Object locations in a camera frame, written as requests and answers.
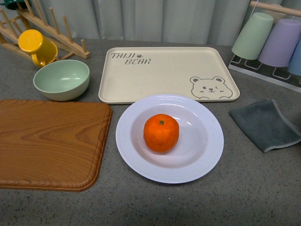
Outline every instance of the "cup rack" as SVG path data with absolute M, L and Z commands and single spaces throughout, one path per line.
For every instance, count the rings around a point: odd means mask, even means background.
M 40 6 L 37 2 L 37 0 L 34 0 L 33 3 L 39 13 L 39 17 L 35 16 L 33 13 L 33 10 L 28 2 L 28 0 L 24 0 L 27 6 L 27 9 L 24 9 L 21 7 L 19 3 L 17 3 L 18 8 L 16 9 L 18 16 L 9 19 L 7 15 L 5 14 L 4 10 L 0 9 L 0 13 L 2 17 L 4 18 L 4 22 L 0 20 L 0 44 L 3 48 L 12 51 L 19 56 L 22 56 L 26 59 L 32 60 L 32 58 L 24 53 L 19 47 L 18 47 L 18 39 L 20 34 L 23 32 L 21 27 L 18 25 L 17 21 L 20 20 L 22 24 L 24 25 L 26 30 L 32 29 L 31 23 L 39 27 L 40 29 L 44 30 L 45 32 L 49 33 L 52 37 L 48 37 L 53 43 L 56 44 L 56 46 L 59 49 L 64 50 L 67 52 L 65 56 L 62 56 L 59 58 L 59 56 L 56 56 L 56 60 L 64 60 L 72 55 L 77 55 L 81 58 L 88 59 L 90 57 L 90 52 L 87 51 L 85 41 L 81 40 L 81 45 L 78 45 L 75 43 L 71 37 L 71 32 L 68 26 L 68 22 L 65 16 L 63 16 L 63 21 L 65 24 L 65 28 L 67 30 L 68 37 L 61 34 L 61 32 L 58 29 L 56 18 L 53 12 L 52 8 L 49 8 L 50 14 L 53 19 L 53 23 L 55 27 L 51 27 L 45 20 L 42 11 L 40 9 Z M 5 39 L 7 37 L 12 41 L 12 43 L 7 42 Z
M 250 7 L 301 17 L 300 10 L 258 1 L 251 1 Z M 301 76 L 289 73 L 287 67 L 275 68 L 262 64 L 258 59 L 246 60 L 234 55 L 228 68 L 301 93 Z

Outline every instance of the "cutting board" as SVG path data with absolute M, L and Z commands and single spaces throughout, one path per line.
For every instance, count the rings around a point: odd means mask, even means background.
M 105 103 L 0 100 L 0 188 L 90 188 L 111 116 Z

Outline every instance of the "cup handle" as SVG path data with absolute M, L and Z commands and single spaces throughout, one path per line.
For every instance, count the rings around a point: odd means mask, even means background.
M 44 67 L 45 66 L 45 61 L 39 61 L 37 58 L 36 54 L 32 54 L 32 61 L 34 62 L 35 65 L 37 65 L 38 67 Z

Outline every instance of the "white plate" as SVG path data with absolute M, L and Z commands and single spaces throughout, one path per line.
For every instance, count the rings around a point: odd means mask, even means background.
M 150 150 L 143 139 L 145 122 L 165 113 L 180 126 L 179 141 L 165 154 Z M 116 143 L 124 161 L 140 175 L 177 184 L 198 179 L 219 161 L 224 145 L 220 124 L 201 103 L 179 95 L 154 95 L 129 106 L 116 128 Z

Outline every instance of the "blue cup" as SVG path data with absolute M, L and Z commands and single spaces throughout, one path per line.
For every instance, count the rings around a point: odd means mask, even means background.
M 289 71 L 289 73 L 301 75 L 301 39 L 299 40 L 295 48 L 287 70 Z

